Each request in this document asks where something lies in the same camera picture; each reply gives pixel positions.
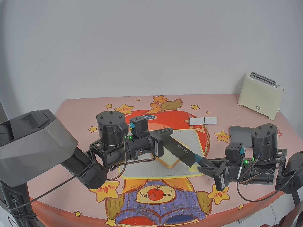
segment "knife blade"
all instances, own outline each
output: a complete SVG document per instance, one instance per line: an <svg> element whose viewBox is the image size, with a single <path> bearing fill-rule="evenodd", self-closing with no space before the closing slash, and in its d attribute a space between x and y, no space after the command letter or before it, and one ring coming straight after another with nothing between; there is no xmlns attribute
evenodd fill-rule
<svg viewBox="0 0 303 227"><path fill-rule="evenodd" d="M195 154L171 136L164 138L164 147L189 167L196 162Z"/></svg>

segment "bread slice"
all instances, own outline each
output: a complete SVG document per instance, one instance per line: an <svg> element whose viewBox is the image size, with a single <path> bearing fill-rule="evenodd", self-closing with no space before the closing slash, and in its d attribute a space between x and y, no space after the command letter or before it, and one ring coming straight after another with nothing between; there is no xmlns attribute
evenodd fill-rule
<svg viewBox="0 0 303 227"><path fill-rule="evenodd" d="M185 146L187 149L189 149L189 146L185 145L184 143L178 141L180 144ZM172 169L179 161L180 159L177 158L174 154L172 154L168 149L164 147L164 154L161 157L156 157L156 160L159 161L162 165L166 166L169 169Z"/></svg>

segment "red apple illustration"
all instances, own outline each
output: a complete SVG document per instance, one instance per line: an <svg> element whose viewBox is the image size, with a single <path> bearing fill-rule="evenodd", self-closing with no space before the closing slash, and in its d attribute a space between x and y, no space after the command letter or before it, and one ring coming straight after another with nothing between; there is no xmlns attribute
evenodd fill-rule
<svg viewBox="0 0 303 227"><path fill-rule="evenodd" d="M147 196L152 201L158 201L163 198L164 192L159 187L152 188L148 191Z"/></svg>

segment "label sticker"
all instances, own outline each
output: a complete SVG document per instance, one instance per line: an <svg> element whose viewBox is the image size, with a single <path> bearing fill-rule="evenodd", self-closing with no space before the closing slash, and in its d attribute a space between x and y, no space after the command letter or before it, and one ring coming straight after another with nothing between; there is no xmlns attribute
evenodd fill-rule
<svg viewBox="0 0 303 227"><path fill-rule="evenodd" d="M157 141L154 142L154 153L157 157L158 156L158 142Z"/></svg>
<svg viewBox="0 0 303 227"><path fill-rule="evenodd" d="M220 179L221 179L222 189L224 189L225 188L225 183L224 183L223 174L220 176Z"/></svg>

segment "cartoon print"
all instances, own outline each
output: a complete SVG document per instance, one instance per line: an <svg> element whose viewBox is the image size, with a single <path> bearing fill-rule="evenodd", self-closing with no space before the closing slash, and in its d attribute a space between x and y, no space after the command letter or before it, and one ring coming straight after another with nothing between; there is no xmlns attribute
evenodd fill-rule
<svg viewBox="0 0 303 227"><path fill-rule="evenodd" d="M225 141L228 143L228 139L230 138L230 135L226 134L225 131L221 131L220 133L215 133L217 136L217 141Z"/></svg>
<svg viewBox="0 0 303 227"><path fill-rule="evenodd" d="M117 226L116 225L116 220L115 219L110 219L110 218L107 218L107 221L105 222L105 224L107 224L109 226Z"/></svg>
<svg viewBox="0 0 303 227"><path fill-rule="evenodd" d="M74 212L74 213L75 213L76 217L80 217L80 215L82 214L82 213L79 212L79 210L77 212Z"/></svg>
<svg viewBox="0 0 303 227"><path fill-rule="evenodd" d="M214 204L218 205L222 200L229 200L230 197L227 194L228 187L225 187L223 191L217 191L216 185L212 185L212 192L207 195L208 198L214 199Z"/></svg>
<svg viewBox="0 0 303 227"><path fill-rule="evenodd" d="M198 105L192 105L191 108L194 109L194 110L200 109L200 108L198 107Z"/></svg>
<svg viewBox="0 0 303 227"><path fill-rule="evenodd" d="M134 109L133 106L127 106L126 104L122 104L120 108L115 108L116 111L121 112L123 114L131 114L132 109Z"/></svg>
<svg viewBox="0 0 303 227"><path fill-rule="evenodd" d="M126 179L117 199L106 199L108 218L115 225L163 226L192 223L211 213L208 193L195 192L187 178Z"/></svg>
<svg viewBox="0 0 303 227"><path fill-rule="evenodd" d="M280 130L277 130L278 136L283 136L283 134L280 132Z"/></svg>
<svg viewBox="0 0 303 227"><path fill-rule="evenodd" d="M159 102L159 103L164 103L165 101L168 101L168 98L165 98L163 95L160 96L153 96L154 98L154 103Z"/></svg>
<svg viewBox="0 0 303 227"><path fill-rule="evenodd" d="M93 127L93 126L91 126L91 128L89 129L89 131L90 131L91 133L93 133L93 132L97 131L97 128L98 128L98 127Z"/></svg>
<svg viewBox="0 0 303 227"><path fill-rule="evenodd" d="M189 118L195 116L176 110L182 104L180 98L170 101L160 95L153 97L150 110L132 111L134 107L126 104L115 110L128 114L125 116L127 123L133 117L146 116L151 131L170 127L175 130L193 129L207 156L210 145L208 130L205 125L189 126ZM109 226L183 225L203 220L212 211L213 199L208 197L209 193L196 192L187 178L125 179L121 194L117 193L116 188L111 194L106 193L104 186L90 191L96 193L97 202L104 201L108 217L105 224Z"/></svg>
<svg viewBox="0 0 303 227"><path fill-rule="evenodd" d="M107 109L112 108L112 107L113 107L112 104L106 104L106 105L104 106L104 108L107 108Z"/></svg>
<svg viewBox="0 0 303 227"><path fill-rule="evenodd" d="M159 97L153 97L154 102L150 104L153 108L149 110L147 113L160 113L164 111L172 111L182 107L182 99L177 98L173 101L168 101L168 98L163 97L162 95Z"/></svg>
<svg viewBox="0 0 303 227"><path fill-rule="evenodd" d="M102 202L105 198L118 198L117 187L120 185L119 181L105 182L104 185L98 189L90 189L89 191L96 194L97 202Z"/></svg>

